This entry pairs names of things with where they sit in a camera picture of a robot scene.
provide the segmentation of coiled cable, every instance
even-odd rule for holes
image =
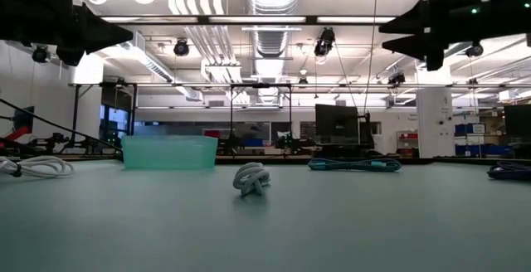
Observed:
[[[239,189],[243,197],[251,192],[263,195],[263,187],[268,186],[269,181],[269,172],[262,163],[248,163],[238,169],[232,186]]]
[[[531,181],[531,167],[508,161],[499,161],[487,172],[496,180]]]
[[[342,162],[324,158],[314,158],[308,166],[312,170],[359,170],[366,172],[396,172],[402,165],[395,159],[371,159],[356,162]]]
[[[0,173],[14,177],[66,177],[74,172],[74,167],[65,161],[52,156],[40,156],[15,163],[5,157],[0,157]]]

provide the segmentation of blue cable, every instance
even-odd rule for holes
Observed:
[[[487,174],[496,180],[531,181],[531,167],[508,161],[497,162]]]
[[[330,159],[314,158],[308,166],[311,170],[359,170],[367,172],[396,172],[402,165],[395,159],[371,159],[356,162],[341,162]]]

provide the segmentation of white coiled cable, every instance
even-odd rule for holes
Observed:
[[[239,189],[243,197],[251,192],[263,195],[263,187],[268,186],[269,181],[269,172],[262,163],[248,163],[238,169],[232,186]]]
[[[15,163],[5,157],[0,157],[0,173],[14,177],[66,177],[74,172],[74,167],[63,160],[52,156],[40,156]]]

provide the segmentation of teal plastic bin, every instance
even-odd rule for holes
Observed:
[[[204,169],[216,163],[217,138],[206,136],[125,136],[127,169]]]

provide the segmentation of table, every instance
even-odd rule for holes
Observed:
[[[237,167],[64,179],[0,176],[1,271],[530,271],[531,185],[487,167],[399,173],[269,167],[241,198]]]

